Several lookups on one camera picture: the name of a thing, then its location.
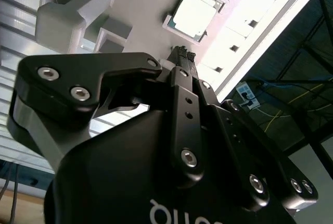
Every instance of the power strip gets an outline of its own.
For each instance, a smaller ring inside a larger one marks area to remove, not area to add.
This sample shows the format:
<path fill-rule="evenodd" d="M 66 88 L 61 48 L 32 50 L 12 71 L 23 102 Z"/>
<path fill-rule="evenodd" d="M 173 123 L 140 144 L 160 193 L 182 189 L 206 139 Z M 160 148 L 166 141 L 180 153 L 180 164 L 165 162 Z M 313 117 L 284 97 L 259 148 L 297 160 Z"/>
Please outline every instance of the power strip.
<path fill-rule="evenodd" d="M 250 89 L 250 86 L 248 86 L 247 82 L 242 82 L 236 86 L 236 91 L 240 95 L 240 97 L 243 99 L 244 102 L 252 101 L 253 103 L 251 105 L 248 105 L 249 109 L 257 108 L 260 106 L 259 101 L 255 97 L 254 93 Z"/>

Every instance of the gray cable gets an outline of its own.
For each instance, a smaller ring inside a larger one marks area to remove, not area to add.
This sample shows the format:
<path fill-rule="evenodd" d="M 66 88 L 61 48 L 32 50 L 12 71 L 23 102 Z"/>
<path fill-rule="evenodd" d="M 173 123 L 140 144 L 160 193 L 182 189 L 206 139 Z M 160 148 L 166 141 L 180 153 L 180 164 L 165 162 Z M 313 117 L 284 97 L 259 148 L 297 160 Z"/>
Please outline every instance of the gray cable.
<path fill-rule="evenodd" d="M 12 206 L 11 206 L 9 224 L 14 224 L 18 184 L 19 184 L 19 165 L 16 164 L 14 196 L 12 198 Z"/>
<path fill-rule="evenodd" d="M 7 187 L 8 187 L 9 179 L 10 179 L 10 174 L 11 174 L 11 168 L 12 168 L 12 163 L 9 165 L 8 172 L 7 172 L 8 174 L 7 174 L 5 185 L 1 189 L 1 192 L 0 192 L 0 201 L 1 201 L 1 198 L 4 195 L 4 193 L 5 193 L 5 191 L 6 191 Z"/>

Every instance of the hole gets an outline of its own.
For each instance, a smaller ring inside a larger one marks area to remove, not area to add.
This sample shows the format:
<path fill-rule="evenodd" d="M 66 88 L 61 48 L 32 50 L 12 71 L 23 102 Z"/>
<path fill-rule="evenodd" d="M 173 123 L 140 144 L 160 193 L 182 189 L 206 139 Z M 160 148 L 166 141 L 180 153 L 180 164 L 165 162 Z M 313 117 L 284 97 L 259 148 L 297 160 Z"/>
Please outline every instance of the hole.
<path fill-rule="evenodd" d="M 227 121 L 230 125 L 233 124 L 233 123 L 231 122 L 230 118 L 227 118 L 226 121 Z"/>
<path fill-rule="evenodd" d="M 248 25 L 251 26 L 252 28 L 254 28 L 255 26 L 257 26 L 258 22 L 251 20 Z"/>
<path fill-rule="evenodd" d="M 192 156 L 191 156 L 189 153 L 185 154 L 185 158 L 186 158 L 189 162 L 193 161 L 193 158 L 192 158 Z"/>
<path fill-rule="evenodd" d="M 82 90 L 78 90 L 78 91 L 76 91 L 76 94 L 77 94 L 79 97 L 84 97 L 84 96 L 85 96 L 85 93 L 84 93 Z"/>
<path fill-rule="evenodd" d="M 46 75 L 47 77 L 52 77 L 54 76 L 54 73 L 50 70 L 44 70 L 43 74 Z"/>
<path fill-rule="evenodd" d="M 152 65 L 153 67 L 157 67 L 157 63 L 155 61 L 153 61 L 152 59 L 148 58 L 147 62 Z"/>
<path fill-rule="evenodd" d="M 238 138 L 238 136 L 237 136 L 236 134 L 233 134 L 233 138 L 234 138 L 236 141 L 240 142 L 240 140 L 239 140 L 239 138 Z"/>
<path fill-rule="evenodd" d="M 210 85 L 208 83 L 206 83 L 205 81 L 203 81 L 202 84 L 206 89 L 210 89 Z"/>
<path fill-rule="evenodd" d="M 185 115 L 188 119 L 193 119 L 193 115 L 189 112 L 185 112 Z"/>
<path fill-rule="evenodd" d="M 187 77 L 188 76 L 188 74 L 186 73 L 186 71 L 185 70 L 183 70 L 183 69 L 181 69 L 180 71 L 179 71 L 183 76 L 185 76 L 185 77 Z"/>
<path fill-rule="evenodd" d="M 221 73 L 221 71 L 222 71 L 222 68 L 220 68 L 220 67 L 217 67 L 217 68 L 215 69 L 215 71 L 216 71 L 216 72 L 218 72 L 218 73 Z"/>
<path fill-rule="evenodd" d="M 192 100 L 191 100 L 190 98 L 185 98 L 185 100 L 186 100 L 188 103 L 190 103 L 190 104 L 193 103 Z"/>
<path fill-rule="evenodd" d="M 236 45 L 233 45 L 232 47 L 230 47 L 230 49 L 233 51 L 233 52 L 236 52 L 239 47 L 237 47 Z"/>

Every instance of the black metal beam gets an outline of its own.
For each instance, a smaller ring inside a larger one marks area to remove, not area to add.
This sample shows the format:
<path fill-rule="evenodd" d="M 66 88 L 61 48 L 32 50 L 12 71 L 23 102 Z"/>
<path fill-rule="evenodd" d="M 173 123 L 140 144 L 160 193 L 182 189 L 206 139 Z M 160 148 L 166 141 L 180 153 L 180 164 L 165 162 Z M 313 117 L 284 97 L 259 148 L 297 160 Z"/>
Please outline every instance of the black metal beam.
<path fill-rule="evenodd" d="M 269 92 L 262 90 L 263 93 L 260 94 L 260 99 L 264 100 L 265 102 L 271 104 L 272 106 L 280 109 L 283 112 L 293 114 L 296 109 L 292 106 L 288 105 L 284 101 L 280 100 L 279 98 L 275 97 L 274 95 L 270 94 Z"/>
<path fill-rule="evenodd" d="M 304 137 L 306 138 L 306 142 L 310 144 L 312 150 L 323 164 L 329 176 L 333 179 L 333 160 L 328 155 L 324 147 L 321 145 L 320 141 L 315 141 L 316 136 L 311 131 L 310 126 L 306 123 L 304 114 L 293 114 L 292 117 L 301 132 L 303 133 Z"/>
<path fill-rule="evenodd" d="M 310 32 L 307 34 L 307 36 L 305 37 L 303 42 L 307 42 L 309 41 L 313 35 L 317 32 L 317 30 L 320 28 L 320 26 L 323 24 L 323 22 L 325 21 L 324 16 L 321 16 L 318 21 L 316 22 L 316 24 L 313 26 L 313 28 L 310 30 Z M 288 72 L 288 70 L 290 69 L 290 67 L 293 65 L 293 63 L 296 61 L 296 59 L 299 57 L 299 55 L 301 54 L 300 52 L 300 47 L 293 53 L 293 55 L 291 56 L 291 58 L 289 59 L 289 61 L 286 63 L 286 65 L 284 66 L 284 68 L 281 70 L 280 74 L 276 77 L 276 80 L 281 80 L 284 75 Z"/>
<path fill-rule="evenodd" d="M 258 79 L 247 79 L 246 82 L 263 83 L 264 81 Z M 333 84 L 332 81 L 323 80 L 266 80 L 266 82 L 272 84 Z"/>
<path fill-rule="evenodd" d="M 330 136 L 333 136 L 333 120 L 327 122 L 324 124 L 322 127 L 318 128 L 313 132 L 313 136 L 315 137 L 313 139 L 314 142 L 318 143 L 323 143 L 324 141 L 327 140 Z M 303 138 L 299 142 L 295 143 L 291 147 L 287 148 L 284 150 L 284 153 L 289 156 L 292 155 L 293 153 L 297 152 L 298 150 L 304 148 L 309 144 L 307 138 Z"/>
<path fill-rule="evenodd" d="M 317 155 L 329 176 L 333 179 L 333 160 L 320 143 L 310 142 L 310 146 Z"/>
<path fill-rule="evenodd" d="M 331 21 L 331 17 L 329 15 L 325 0 L 319 0 L 319 3 L 321 4 L 321 8 L 324 14 L 324 18 L 325 18 L 325 22 L 326 22 L 326 26 L 327 26 L 327 30 L 328 30 L 328 34 L 329 34 L 329 38 L 331 39 L 331 43 L 333 45 L 333 25 L 332 25 L 332 21 Z"/>
<path fill-rule="evenodd" d="M 333 74 L 333 66 L 328 61 L 323 59 L 320 54 L 318 54 L 307 44 L 303 46 L 303 49 L 305 49 L 306 52 L 308 52 L 309 55 L 312 56 L 320 65 L 322 65 L 324 69 L 326 69 L 329 73 Z"/>

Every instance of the metal frame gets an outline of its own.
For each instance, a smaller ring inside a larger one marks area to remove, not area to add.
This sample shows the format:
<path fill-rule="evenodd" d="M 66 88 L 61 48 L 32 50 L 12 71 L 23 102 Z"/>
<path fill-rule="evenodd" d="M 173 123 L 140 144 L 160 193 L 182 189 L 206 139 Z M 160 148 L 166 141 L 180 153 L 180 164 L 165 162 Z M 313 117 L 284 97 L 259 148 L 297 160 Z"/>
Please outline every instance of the metal frame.
<path fill-rule="evenodd" d="M 323 15 L 319 18 L 319 20 L 316 22 L 314 27 L 311 29 L 311 31 L 308 33 L 308 35 L 305 37 L 303 43 L 300 45 L 300 47 L 294 52 L 292 57 L 289 59 L 289 61 L 286 63 L 280 74 L 277 76 L 275 80 L 269 80 L 267 82 L 269 83 L 278 83 L 278 84 L 288 84 L 288 83 L 298 83 L 298 84 L 325 84 L 330 85 L 333 84 L 331 81 L 309 81 L 309 80 L 282 80 L 284 75 L 287 73 L 287 71 L 290 69 L 290 67 L 293 65 L 293 63 L 296 61 L 296 59 L 299 57 L 301 52 L 305 50 L 309 55 L 316 60 L 325 70 L 327 70 L 329 73 L 333 74 L 333 66 L 328 63 L 325 59 L 322 58 L 320 54 L 318 54 L 315 50 L 313 50 L 311 47 L 307 45 L 308 41 L 314 36 L 314 34 L 318 31 L 320 26 L 325 22 L 327 26 L 327 30 L 329 32 L 329 37 L 331 44 L 333 46 L 333 23 L 330 19 L 329 12 L 327 10 L 327 6 L 325 3 L 325 0 L 319 0 L 319 3 L 321 5 Z M 248 82 L 258 82 L 262 83 L 261 80 L 247 80 Z M 325 126 L 319 128 L 317 131 L 311 131 L 311 128 L 304 120 L 304 112 L 303 110 L 296 110 L 290 105 L 287 105 L 285 102 L 279 100 L 278 98 L 274 97 L 268 92 L 265 92 L 261 94 L 261 97 L 264 98 L 265 101 L 270 103 L 271 105 L 279 108 L 282 111 L 288 112 L 292 115 L 293 120 L 297 124 L 298 128 L 304 135 L 304 139 L 298 142 L 297 144 L 293 145 L 292 147 L 288 148 L 285 151 L 285 154 L 291 155 L 301 148 L 305 147 L 306 145 L 310 145 L 315 154 L 317 155 L 318 159 L 321 161 L 325 169 L 327 170 L 328 174 L 333 179 L 333 160 L 328 155 L 326 150 L 322 146 L 322 142 L 327 139 L 327 136 L 332 135 L 332 120 L 328 122 Z"/>

